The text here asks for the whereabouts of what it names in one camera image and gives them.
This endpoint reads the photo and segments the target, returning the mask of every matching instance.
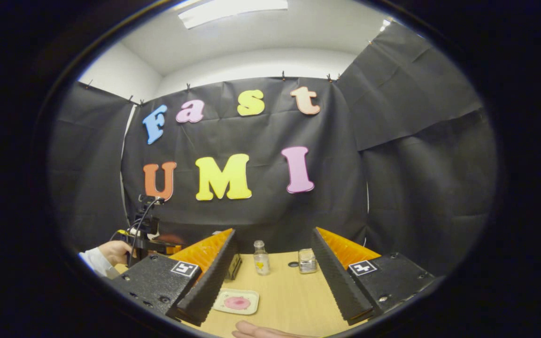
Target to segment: white ceiling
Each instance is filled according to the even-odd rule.
[[[122,44],[160,75],[239,52],[313,48],[358,55],[387,15],[354,0],[288,0],[288,10],[244,13],[187,30],[178,14],[161,13]]]

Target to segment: plate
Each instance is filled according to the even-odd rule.
[[[258,300],[260,295],[256,291],[251,290],[236,290],[236,289],[221,289],[218,293],[216,301],[212,308],[214,310],[236,313],[238,315],[251,315],[258,310]],[[225,302],[233,303],[235,308],[228,307]]]

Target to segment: foam letter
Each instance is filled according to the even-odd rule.
[[[166,162],[162,164],[164,170],[164,190],[162,192],[156,189],[156,171],[157,164],[146,164],[143,166],[143,171],[146,173],[146,195],[162,197],[164,201],[168,201],[172,196],[172,178],[174,168],[177,164],[174,162]]]
[[[234,154],[229,158],[222,172],[211,157],[195,161],[195,165],[200,167],[200,192],[195,195],[195,198],[198,201],[211,200],[214,197],[210,192],[210,186],[212,186],[216,196],[221,199],[229,182],[231,183],[227,192],[229,199],[238,200],[252,197],[252,191],[247,188],[245,177],[245,163],[247,161],[249,161],[249,156],[246,154]]]
[[[163,131],[159,129],[158,126],[164,125],[164,116],[162,114],[165,113],[166,110],[166,105],[161,105],[158,109],[154,110],[153,113],[143,119],[143,124],[146,125],[147,134],[149,136],[149,139],[147,140],[148,144],[154,143],[154,141],[162,136]]]
[[[264,110],[264,101],[260,100],[264,98],[264,94],[260,90],[246,90],[239,94],[237,101],[237,112],[241,116],[245,115],[258,115]]]
[[[204,109],[204,101],[202,100],[191,100],[183,103],[181,106],[182,111],[177,113],[177,122],[199,122],[204,115],[202,115],[202,110]]]
[[[309,92],[307,86],[301,86],[296,90],[290,92],[291,96],[296,97],[296,103],[298,103],[298,109],[302,113],[307,115],[318,114],[320,111],[319,106],[313,106],[310,98],[316,98],[316,92]]]
[[[308,152],[307,147],[291,147],[281,150],[281,154],[287,159],[289,167],[289,185],[287,191],[290,194],[296,192],[311,191],[314,183],[310,182],[306,171],[306,160],[304,156]]]

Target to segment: pink letter i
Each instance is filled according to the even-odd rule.
[[[281,154],[287,159],[287,166],[289,167],[290,182],[287,186],[287,191],[290,194],[314,189],[314,183],[310,182],[308,172],[306,171],[306,160],[304,156],[307,152],[307,147],[291,147],[281,150]]]

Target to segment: square plate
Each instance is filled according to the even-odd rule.
[[[234,308],[229,308],[225,306],[225,300],[230,297],[243,297],[249,301],[249,306],[243,310],[236,310]],[[212,308],[214,310],[228,312],[228,313],[237,313],[238,315],[251,315],[256,313],[258,310],[258,300],[260,295],[256,291],[250,290],[236,290],[236,289],[221,289],[218,293],[216,301]]]

